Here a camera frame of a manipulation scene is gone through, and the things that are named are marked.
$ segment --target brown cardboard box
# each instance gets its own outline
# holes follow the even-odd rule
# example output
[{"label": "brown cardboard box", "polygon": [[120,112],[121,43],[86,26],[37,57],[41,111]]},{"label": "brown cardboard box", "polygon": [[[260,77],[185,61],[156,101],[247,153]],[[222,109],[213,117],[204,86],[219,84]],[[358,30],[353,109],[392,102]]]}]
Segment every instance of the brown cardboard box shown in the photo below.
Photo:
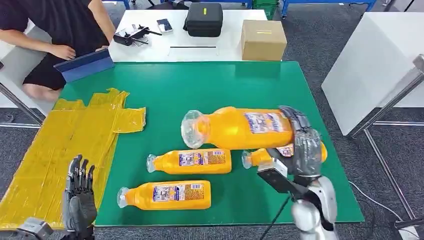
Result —
[{"label": "brown cardboard box", "polygon": [[280,21],[244,20],[241,31],[243,60],[281,61],[287,46]]}]

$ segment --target blue tablet case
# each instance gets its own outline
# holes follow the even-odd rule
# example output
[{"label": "blue tablet case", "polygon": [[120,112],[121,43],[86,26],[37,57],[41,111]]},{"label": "blue tablet case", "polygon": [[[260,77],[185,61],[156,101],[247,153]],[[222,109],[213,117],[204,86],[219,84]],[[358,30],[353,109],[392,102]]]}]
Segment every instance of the blue tablet case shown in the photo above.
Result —
[{"label": "blue tablet case", "polygon": [[109,50],[102,49],[70,61],[61,62],[54,65],[54,68],[62,73],[67,83],[71,83],[114,66]]}]

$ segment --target robotic hand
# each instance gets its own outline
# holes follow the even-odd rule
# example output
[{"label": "robotic hand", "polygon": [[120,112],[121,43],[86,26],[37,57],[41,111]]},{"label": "robotic hand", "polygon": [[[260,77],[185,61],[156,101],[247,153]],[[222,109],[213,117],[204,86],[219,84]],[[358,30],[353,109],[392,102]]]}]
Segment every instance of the robotic hand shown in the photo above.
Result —
[{"label": "robotic hand", "polygon": [[[92,223],[97,217],[97,209],[94,202],[93,171],[92,165],[88,173],[88,160],[80,154],[69,164],[66,176],[66,188],[62,199],[63,224],[68,231],[63,240],[93,240]],[[24,239],[46,240],[53,230],[50,226],[37,218],[30,217],[24,224],[18,227],[18,232]]]},{"label": "robotic hand", "polygon": [[94,239],[92,223],[97,217],[97,209],[94,202],[93,171],[92,165],[88,174],[87,164],[89,161],[79,154],[75,157],[68,169],[66,177],[66,189],[63,193],[63,224],[68,232],[73,232],[76,239]]},{"label": "robotic hand", "polygon": [[[280,106],[280,110],[293,127],[294,156],[284,157],[269,148],[273,161],[261,164],[257,174],[277,192],[291,194],[291,214],[300,239],[338,240],[336,193],[330,179],[321,175],[320,134],[302,113],[288,106]],[[294,175],[293,181],[288,174]]]}]

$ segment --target smartphone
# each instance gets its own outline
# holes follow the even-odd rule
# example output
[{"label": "smartphone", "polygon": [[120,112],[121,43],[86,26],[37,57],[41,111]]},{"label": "smartphone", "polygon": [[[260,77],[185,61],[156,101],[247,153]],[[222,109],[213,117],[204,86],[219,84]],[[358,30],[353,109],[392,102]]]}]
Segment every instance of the smartphone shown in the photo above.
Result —
[{"label": "smartphone", "polygon": [[173,30],[170,22],[166,18],[157,20],[157,25],[159,25],[159,29],[162,33],[168,33]]}]

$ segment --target green crate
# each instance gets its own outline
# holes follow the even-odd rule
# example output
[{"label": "green crate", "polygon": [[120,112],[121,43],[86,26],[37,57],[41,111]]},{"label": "green crate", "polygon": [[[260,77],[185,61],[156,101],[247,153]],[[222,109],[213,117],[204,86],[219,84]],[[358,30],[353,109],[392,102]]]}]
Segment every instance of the green crate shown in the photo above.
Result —
[{"label": "green crate", "polygon": [[253,0],[253,6],[255,5],[277,5],[279,4],[279,0]]},{"label": "green crate", "polygon": [[266,18],[268,20],[272,20],[274,17],[274,13],[276,12],[278,4],[272,3],[263,3],[263,4],[254,4],[253,9],[263,9],[265,11]]}]

